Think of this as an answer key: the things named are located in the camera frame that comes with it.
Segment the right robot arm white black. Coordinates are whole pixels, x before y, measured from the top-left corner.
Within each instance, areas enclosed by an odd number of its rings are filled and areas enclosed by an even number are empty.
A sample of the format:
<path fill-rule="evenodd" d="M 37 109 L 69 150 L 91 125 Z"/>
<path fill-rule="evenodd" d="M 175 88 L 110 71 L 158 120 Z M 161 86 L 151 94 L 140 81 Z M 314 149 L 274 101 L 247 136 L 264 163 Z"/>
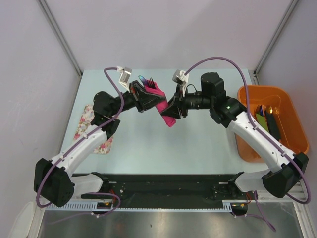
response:
<path fill-rule="evenodd" d="M 259 172 L 240 172 L 229 183 L 229 195 L 240 199 L 248 191 L 266 190 L 277 198 L 283 198 L 302 179 L 308 164 L 304 153 L 295 154 L 278 142 L 247 112 L 237 99 L 226 95 L 224 81 L 215 72 L 201 76 L 201 90 L 187 91 L 188 76 L 177 70 L 172 79 L 176 92 L 169 100 L 163 116 L 181 119 L 189 110 L 208 109 L 212 119 L 231 130 L 256 151 L 268 169 Z"/>

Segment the pink paper napkin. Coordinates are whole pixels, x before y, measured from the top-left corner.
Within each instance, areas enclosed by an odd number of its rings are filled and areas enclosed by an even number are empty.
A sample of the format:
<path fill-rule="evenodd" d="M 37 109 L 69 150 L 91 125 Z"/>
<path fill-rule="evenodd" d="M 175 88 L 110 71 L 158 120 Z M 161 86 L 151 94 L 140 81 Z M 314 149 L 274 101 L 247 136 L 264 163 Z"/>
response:
<path fill-rule="evenodd" d="M 166 99 L 166 95 L 165 93 L 158 87 L 157 83 L 155 82 L 154 83 L 155 87 L 154 88 L 151 88 L 149 86 L 145 86 L 145 89 L 148 93 L 152 93 L 152 94 L 155 94 L 155 95 L 159 95 L 159 96 L 163 96 L 164 97 L 164 101 L 157 104 L 156 105 L 156 109 L 157 111 L 161 113 L 167 109 L 168 107 L 168 102 L 167 102 L 167 99 Z M 169 127 L 173 127 L 175 124 L 176 124 L 176 119 L 173 118 L 173 117 L 169 117 L 169 116 L 162 116 L 163 120 L 165 121 L 166 125 L 169 126 Z"/>

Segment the black fork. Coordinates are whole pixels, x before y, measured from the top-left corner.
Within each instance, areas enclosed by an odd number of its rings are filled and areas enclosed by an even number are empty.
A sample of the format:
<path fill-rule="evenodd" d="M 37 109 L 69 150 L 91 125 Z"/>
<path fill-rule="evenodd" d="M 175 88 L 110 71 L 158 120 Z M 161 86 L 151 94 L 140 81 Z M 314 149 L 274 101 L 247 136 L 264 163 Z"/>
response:
<path fill-rule="evenodd" d="M 149 88 L 156 89 L 156 84 L 155 84 L 155 82 L 153 81 L 152 78 L 149 78 L 149 79 L 147 80 L 147 86 L 148 86 Z"/>

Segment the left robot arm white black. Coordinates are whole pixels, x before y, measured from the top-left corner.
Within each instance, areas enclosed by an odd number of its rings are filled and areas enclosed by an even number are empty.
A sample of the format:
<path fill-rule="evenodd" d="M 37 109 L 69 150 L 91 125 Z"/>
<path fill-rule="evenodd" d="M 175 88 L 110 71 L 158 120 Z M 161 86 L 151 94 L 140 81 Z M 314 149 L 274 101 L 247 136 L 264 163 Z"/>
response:
<path fill-rule="evenodd" d="M 107 92 L 98 92 L 93 99 L 94 117 L 86 132 L 75 140 L 65 151 L 50 160 L 44 158 L 36 163 L 34 191 L 36 203 L 40 208 L 40 198 L 50 204 L 62 207 L 70 199 L 93 193 L 98 198 L 109 194 L 109 185 L 96 174 L 74 177 L 77 167 L 101 144 L 116 132 L 122 111 L 137 108 L 147 111 L 159 103 L 165 102 L 165 94 L 157 86 L 143 86 L 138 81 L 129 85 L 128 91 L 113 97 Z"/>

